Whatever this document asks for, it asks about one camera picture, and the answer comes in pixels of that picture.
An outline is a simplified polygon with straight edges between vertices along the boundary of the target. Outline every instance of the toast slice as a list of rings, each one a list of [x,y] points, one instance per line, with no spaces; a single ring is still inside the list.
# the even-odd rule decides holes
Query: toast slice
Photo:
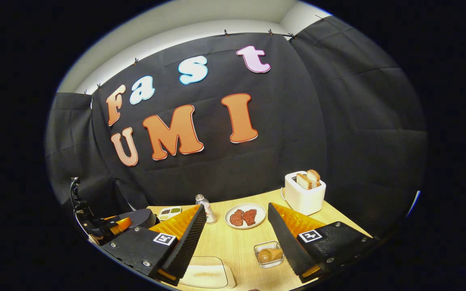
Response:
[[[303,174],[298,173],[296,175],[296,183],[305,190],[312,189],[312,181]]]
[[[320,174],[314,170],[307,171],[307,178],[312,182],[312,188],[316,188],[321,185],[320,183]]]

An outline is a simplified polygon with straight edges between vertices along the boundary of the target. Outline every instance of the meat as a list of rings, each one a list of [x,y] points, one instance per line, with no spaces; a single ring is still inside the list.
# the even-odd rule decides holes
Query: meat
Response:
[[[238,209],[229,217],[229,222],[235,226],[242,226],[244,224],[244,220],[242,220],[242,214],[244,214],[244,212]]]
[[[242,219],[246,221],[248,226],[255,223],[256,209],[247,210],[242,214]]]

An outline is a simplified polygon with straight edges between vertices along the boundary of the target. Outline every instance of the pink letter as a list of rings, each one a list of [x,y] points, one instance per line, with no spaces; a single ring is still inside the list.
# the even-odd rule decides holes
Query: pink letter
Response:
[[[237,51],[237,55],[244,57],[244,62],[249,70],[255,73],[268,72],[271,69],[269,64],[262,64],[259,55],[265,55],[264,51],[255,50],[254,46],[246,46]]]

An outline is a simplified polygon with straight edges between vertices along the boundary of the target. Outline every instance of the white container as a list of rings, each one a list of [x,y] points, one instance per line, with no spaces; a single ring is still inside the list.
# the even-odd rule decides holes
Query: white container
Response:
[[[327,185],[320,180],[320,186],[306,190],[294,180],[298,173],[307,175],[306,171],[297,171],[285,175],[285,192],[283,198],[289,203],[293,210],[301,214],[310,215],[316,213],[323,207]]]

